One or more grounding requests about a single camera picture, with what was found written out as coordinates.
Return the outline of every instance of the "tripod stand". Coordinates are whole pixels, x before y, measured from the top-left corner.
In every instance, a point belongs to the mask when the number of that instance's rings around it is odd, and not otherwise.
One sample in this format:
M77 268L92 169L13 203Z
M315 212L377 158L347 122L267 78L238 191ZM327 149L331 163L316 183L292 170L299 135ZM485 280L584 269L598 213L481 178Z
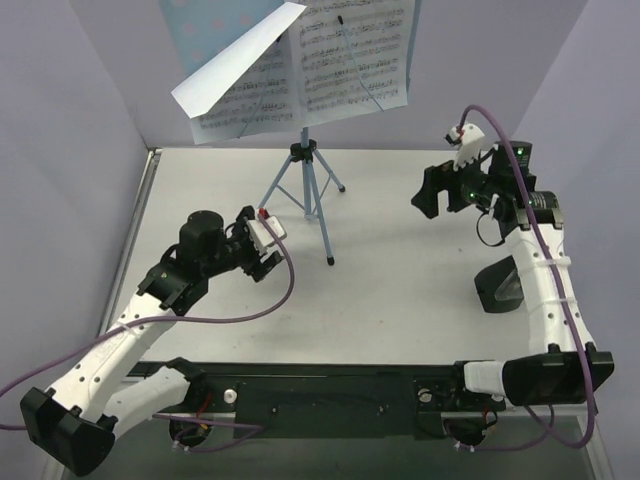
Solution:
M304 127L300 132L300 143L294 143L291 145L290 154L284 161L282 168L273 179L271 186L267 190L264 198L260 202L259 208L263 208L273 191L277 188L284 193L293 203L298 205L304 211L304 218L307 220L318 219L320 222L320 231L322 232L322 239L324 241L324 248L327 252L327 263L333 265L335 260L333 258L333 252L331 251L331 242L329 241L329 234L327 233L327 223L324 219L324 212L322 211L322 196L327 190L329 183L333 182L337 185L338 190L343 193L347 188L338 180L338 177L331 167L324 159L324 157L318 151L318 144L315 140L309 140L309 128ZM327 183L325 183L322 192L318 190L318 182L316 181L316 174L313 169L314 157L320 162L320 165L329 174ZM302 162L302 188L304 192L304 205L300 203L293 195L287 192L282 186L280 186L280 180L286 173L287 169L292 163ZM313 193L315 206L311 209L311 194Z

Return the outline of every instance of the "white wall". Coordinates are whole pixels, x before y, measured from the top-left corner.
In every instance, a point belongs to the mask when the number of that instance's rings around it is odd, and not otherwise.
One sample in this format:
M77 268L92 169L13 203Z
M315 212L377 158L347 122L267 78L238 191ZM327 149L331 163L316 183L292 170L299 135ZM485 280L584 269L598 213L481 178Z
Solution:
M1 385L97 332L145 159L68 3L2 2ZM20 422L26 388L0 401L0 422ZM43 459L0 432L0 477L39 478Z
M71 3L147 144L193 145L169 94L185 74L158 0ZM512 133L585 4L423 0L410 105L314 127L312 137L324 148L446 148L442 137L472 102L490 106ZM215 146L286 148L295 139L268 134Z
M559 195L580 309L614 355L596 397L620 479L640 468L639 20L637 0L590 0L517 131L539 186Z

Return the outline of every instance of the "wire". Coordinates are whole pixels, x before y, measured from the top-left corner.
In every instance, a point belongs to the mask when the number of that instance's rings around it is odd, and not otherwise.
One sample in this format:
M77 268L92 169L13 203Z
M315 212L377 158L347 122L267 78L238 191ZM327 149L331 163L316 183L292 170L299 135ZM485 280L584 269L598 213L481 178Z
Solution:
M493 420L487 422L487 416L489 413L493 414ZM491 427L494 427L498 424L498 412L493 407L485 407L484 412L482 413L482 421L484 422L485 430L488 430Z
M511 164L511 168L513 169L513 173L515 175L516 183L518 184L518 190L520 191L520 195L522 197L522 202L524 204L524 209L527 214L527 218L529 219L529 223L531 224L531 228L533 229L534 235L540 244L540 248L542 253L547 260L553 260L553 256L549 251L549 246L545 243L544 237L542 236L542 232L540 231L540 226L536 220L536 215L529 204L529 193L527 192L527 187L524 183L524 178L522 177L522 172L520 171L520 167L518 165L518 161L513 153L513 148L511 146L511 142L509 142L509 138L507 134L504 132L496 118L484 107L480 105L469 105L464 112L462 113L462 117L460 119L460 127L464 125L465 120L467 119L467 115L472 110L482 114L487 121L494 128L498 137L504 144L505 149L507 150L507 156L509 157L509 163ZM584 347L582 345L582 341L580 340L580 334L578 332L578 327L576 322L573 319L573 314L571 313L571 309L569 308L569 302L567 301L567 294L564 288L564 283L562 282L562 277L560 275L560 271L558 267L553 263L549 265L551 269L551 275L553 276L554 282L556 284L556 288L558 290L558 296L562 300L560 305L562 306L562 310L566 317L567 325L569 326L569 330L571 331L571 337L573 338L573 342L576 346L576 352L578 354L578 359L580 360L580 366L582 367L582 376L584 378L584 389L585 396L587 400L587 426L585 428L585 433L583 437L577 442L571 441L557 433L551 426L544 423L536 413L531 410L531 408L525 406L524 408L529 412L531 417L540 425L545 431L551 435L553 438L558 440L563 445L570 448L583 448L585 445L589 443L591 437L593 436L593 432L595 429L595 416L596 416L596 402L593 393L593 381L591 379L591 369L589 368L589 362L587 360L587 355L585 354Z
M482 163L492 157L494 153L496 153L495 149L491 148L487 153L480 157L480 159L478 160L478 165L482 165Z
M207 409L207 407L211 403L211 398L212 398L211 392L207 393L207 399L204 401L200 409L196 412L196 418L200 418L200 415L204 413L204 411Z
M15 380L13 380L12 382L8 383L7 385L5 385L1 390L0 390L0 398L2 398L4 395L6 395L8 392L10 392L11 390L13 390L15 387L17 387L18 385L20 385L22 382L25 382L26 380L29 380L30 378L35 377L36 375L42 373L42 372L46 372L47 370L53 368L53 367L57 367L58 365L71 360L72 358L87 352L88 350L90 350L91 348L95 347L96 345L101 344L102 342L115 337L116 335L119 335L120 333L124 332L125 330L128 329L132 329L135 327L138 327L140 325L145 325L148 323L171 323L171 322L184 322L184 323L204 323L204 324L217 324L217 325L230 325L230 324L235 324L235 323L243 323L243 322L248 322L250 320L255 320L258 318L262 318L265 317L273 312L275 312L277 309L279 309L282 305L284 305L287 300L289 300L289 298L291 297L291 294L293 293L293 289L295 287L295 271L293 269L293 260L291 260L291 255L289 254L289 251L286 249L286 247L284 246L284 243L282 243L282 240L280 240L280 238L278 238L278 235L273 231L273 229L269 226L269 224L266 222L266 220L264 219L264 217L262 215L258 215L258 220L260 221L260 223L262 223L262 225L267 229L267 231L269 232L269 234L273 237L273 240L276 242L276 245L278 245L278 247L280 248L280 250L282 251L282 254L284 255L284 258L287 262L287 266L289 267L289 287L287 288L287 291L285 292L284 296L274 305L272 305L271 307L267 308L266 310L263 310L262 312L259 313L254 313L253 315L246 315L246 316L242 316L242 317L234 317L234 318L198 318L198 317L146 317L146 318L141 318L139 320L133 320L132 322L127 323L126 328L125 327L116 327L113 328L109 331L107 331L106 333L100 335L99 337L97 337L96 339L92 340L91 342L89 342L88 344L86 344L83 347L78 348L77 350L74 350L71 353L68 353L56 360L52 360L51 362L42 365L38 368L35 368L34 370L31 370L28 373L25 373L24 375L22 375L19 378L16 378ZM7 425L4 423L0 423L0 430L7 430L7 431L25 431L27 428L24 425Z
M553 409L553 406L549 405L549 423L545 423L545 426L551 428L553 427L553 424L555 422L555 410ZM451 430L449 429L449 425L447 423L444 424L444 428L445 431L447 432L447 434L451 437L454 438L455 437L451 434ZM523 443L522 445L515 445L515 446L510 446L510 447L492 447L492 446L482 446L479 445L477 447L472 447L470 445L465 445L464 443L458 442L456 444L456 448L458 447L462 447L465 450L470 450L472 452L521 452L523 450L527 450L529 448L535 447L536 445L541 444L542 442L544 442L547 437L549 436L548 432L544 432L542 433L542 435L540 435L537 438L534 438L533 440L530 440L526 443Z
M274 52L271 55L271 61L269 62L269 69L267 70L267 74L266 74L266 78L265 78L265 81L264 81L264 85L262 85L262 92L260 93L260 100L258 101L258 105L256 106L255 110L253 111L253 113L249 117L249 120L247 120L247 122L244 124L244 128L240 132L240 135L238 135L236 138L242 137L244 132L247 130L247 127L249 127L249 124L253 121L254 117L256 116L256 113L258 113L260 111L260 108L262 107L262 101L264 100L264 93L267 90L267 85L269 85L269 77L271 76L271 68L273 67L273 59L275 57L276 57L276 53Z
M480 220L482 220L482 217L486 217L486 216L487 216L486 213L481 213L480 216L478 217L478 221L476 222L476 235L478 235L478 238L480 239L480 241L484 243L487 247L495 248L495 247L500 247L504 245L504 238L497 243L487 243L487 241L484 238L482 238L482 235L480 234Z
M360 82L360 85L362 86L362 88L364 88L365 92L367 92L369 94L369 96L371 97L371 100L373 100L376 103L376 105L378 106L380 111L384 112L384 109L378 103L378 100L376 100L376 98L373 96L371 91L366 87L366 85L362 81L362 76L360 75L360 68L358 67L358 62L356 62L356 57L353 54L353 49L351 48L351 40L349 40L349 34L347 33L347 31L344 28L342 15L338 15L338 21L340 22L340 26L342 28L342 34L344 35L344 38L347 40L347 47L349 48L349 55L351 56L351 60L353 60L354 66L356 67L356 75L358 75L358 81Z
M236 222L230 223L229 225L227 225L227 228L224 229L224 236L225 237L229 237L229 231L236 226Z
M198 448L198 447L194 447L194 448L189 448L189 447L184 447L185 452L190 452L190 453L213 453L213 452L219 452L221 450L227 450L229 448L235 447L240 445L243 442L246 442L247 440L249 440L250 438L256 436L257 434L261 433L264 431L264 427L260 426L260 425L250 425L250 424L244 424L244 423L229 423L229 422L218 422L215 420L205 420L203 418L192 418L192 417L179 417L176 415L165 415L163 413L156 413L155 415L153 415L153 418L158 419L158 420L173 420L176 422L185 422L185 423L194 423L194 424L205 424L205 425L209 425L211 427L225 427L225 428L237 428L240 430L249 430L249 433L243 437L237 438L235 440L232 440L231 442L228 443L223 443L222 445L217 445L215 447L206 447L206 448ZM178 433L176 435L176 442L180 442L180 438L189 431L189 429L185 429L182 430L180 433Z

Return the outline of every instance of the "black cable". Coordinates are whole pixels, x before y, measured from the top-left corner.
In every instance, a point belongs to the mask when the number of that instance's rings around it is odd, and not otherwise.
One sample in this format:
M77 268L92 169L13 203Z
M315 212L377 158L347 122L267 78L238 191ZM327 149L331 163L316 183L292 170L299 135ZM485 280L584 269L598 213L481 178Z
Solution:
M496 153L495 149L490 149L487 153L485 153L482 157L480 157L480 159L478 160L478 165L482 165L482 162L488 160L490 157L493 156L493 154Z
M494 420L490 421L490 422L486 422L484 424L484 429L488 430L491 427L493 427L494 425L498 424L498 412L496 411L495 408L493 408L492 406L489 406L489 412L493 413L493 416L495 417Z
M224 236L229 237L229 230L236 226L236 222L230 223L227 225L227 228L224 229Z
M486 216L487 216L486 213L482 213L478 217L478 221L476 222L476 235L478 235L478 238L480 239L480 241L483 244L485 244L487 247L495 248L495 247L500 247L504 245L504 238L500 240L498 243L487 243L487 241L484 238L482 238L482 235L480 234L480 220L482 220L482 217L486 217Z

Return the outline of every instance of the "white table surface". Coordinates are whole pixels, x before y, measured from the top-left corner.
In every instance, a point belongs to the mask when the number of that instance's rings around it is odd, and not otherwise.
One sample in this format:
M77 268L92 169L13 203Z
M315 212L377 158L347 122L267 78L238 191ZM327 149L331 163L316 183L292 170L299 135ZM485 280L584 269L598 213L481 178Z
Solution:
M238 325L178 324L144 355L194 362L451 364L528 354L529 327L517 312L482 311L473 277L508 253L476 238L479 212L467 208L427 220L411 206L422 172L451 152L322 150L347 191L332 184L323 199L336 264L326 263L317 221L276 191L267 208L279 216L296 269L292 298L269 317ZM147 270L177 241L196 210L232 222L257 206L288 151L164 149L125 274L117 312ZM316 162L318 182L326 174ZM301 168L283 186L301 197ZM497 238L497 226L483 229ZM231 317L275 303L288 282L285 264L255 284L240 271L210 281L192 316Z

